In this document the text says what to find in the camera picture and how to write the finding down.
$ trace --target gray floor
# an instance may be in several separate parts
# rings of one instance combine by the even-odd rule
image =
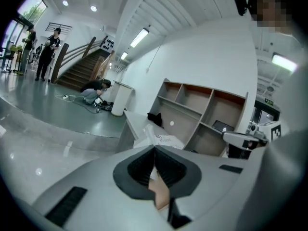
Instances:
[[[33,71],[28,71],[24,77],[14,73],[0,73],[0,97],[33,117],[57,127],[98,136],[120,137],[125,116],[115,117],[108,111],[92,114],[82,106],[55,97],[63,94],[80,96],[79,92],[34,79]]]
[[[58,128],[0,99],[0,174],[30,205],[79,166],[114,154],[118,140]]]

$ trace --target wooden shelf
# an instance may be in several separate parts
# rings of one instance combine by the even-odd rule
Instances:
[[[226,143],[222,132],[213,128],[216,120],[237,130],[246,97],[165,79],[150,113],[161,113],[164,130],[184,144],[184,150],[222,156]]]
[[[220,156],[225,147],[226,143],[221,138],[221,134],[200,123],[184,150],[195,150],[200,154]]]
[[[245,99],[215,90],[201,122],[213,126],[216,120],[236,130],[244,109]]]
[[[185,106],[185,105],[183,105],[183,104],[177,103],[177,102],[175,102],[175,101],[172,101],[172,100],[170,100],[170,99],[167,99],[167,98],[164,98],[164,97],[161,97],[161,96],[157,96],[157,97],[158,97],[160,100],[163,100],[163,101],[165,101],[165,102],[171,104],[171,105],[172,105],[171,107],[177,109],[178,111],[184,113],[185,115],[190,116],[190,113],[191,113],[191,112],[197,114],[197,116],[194,115],[194,117],[195,117],[197,120],[199,120],[200,117],[201,117],[201,115],[202,115],[199,111],[196,111],[196,110],[194,110],[194,109],[192,109],[192,108],[190,108],[190,107],[187,107],[187,106]]]
[[[169,100],[175,101],[175,98],[181,88],[181,84],[172,82],[163,82],[158,95]]]
[[[211,93],[210,88],[182,84],[175,101],[203,114]]]
[[[203,125],[203,126],[206,126],[207,128],[213,130],[214,132],[216,132],[216,133],[218,133],[218,134],[220,134],[220,135],[222,134],[222,132],[220,132],[219,130],[217,130],[217,129],[211,127],[211,126],[209,126],[209,125],[206,124],[206,123],[200,122],[200,124]]]

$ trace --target exit sign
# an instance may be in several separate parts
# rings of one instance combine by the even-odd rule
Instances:
[[[272,100],[267,99],[267,98],[265,99],[265,102],[266,102],[267,104],[271,105],[271,106],[274,105],[274,102],[273,102]]]

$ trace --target tree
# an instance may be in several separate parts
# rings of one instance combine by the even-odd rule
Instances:
[[[24,12],[23,17],[29,22],[34,23],[36,19],[44,12],[45,8],[40,8],[37,5],[31,7],[29,11]]]

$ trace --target wooden stairs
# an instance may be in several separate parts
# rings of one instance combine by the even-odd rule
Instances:
[[[100,56],[106,59],[110,53],[98,49],[74,63],[60,78],[56,81],[57,84],[68,87],[70,89],[80,91],[81,87],[89,82],[95,64]]]

